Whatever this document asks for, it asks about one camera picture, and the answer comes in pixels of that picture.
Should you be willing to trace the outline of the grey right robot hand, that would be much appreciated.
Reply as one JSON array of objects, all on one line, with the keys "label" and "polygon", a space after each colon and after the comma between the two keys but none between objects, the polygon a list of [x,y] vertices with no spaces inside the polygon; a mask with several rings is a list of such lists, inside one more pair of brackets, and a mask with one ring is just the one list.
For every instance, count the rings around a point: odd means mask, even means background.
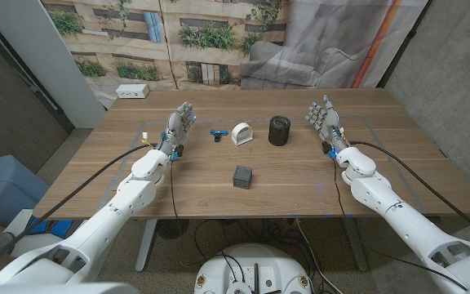
[{"label": "grey right robot hand", "polygon": [[339,153],[349,147],[348,141],[344,138],[339,115],[327,94],[323,96],[322,104],[313,102],[308,107],[305,118],[317,131],[322,143],[328,145],[330,150]]}]

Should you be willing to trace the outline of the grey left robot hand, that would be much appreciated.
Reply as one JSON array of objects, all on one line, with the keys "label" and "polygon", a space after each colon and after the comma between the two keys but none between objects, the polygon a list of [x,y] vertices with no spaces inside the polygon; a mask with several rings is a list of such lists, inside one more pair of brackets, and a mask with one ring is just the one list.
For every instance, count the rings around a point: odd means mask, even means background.
[{"label": "grey left robot hand", "polygon": [[168,156],[172,155],[175,149],[184,143],[188,130],[195,120],[193,105],[187,101],[184,102],[169,116],[164,137],[158,149]]}]

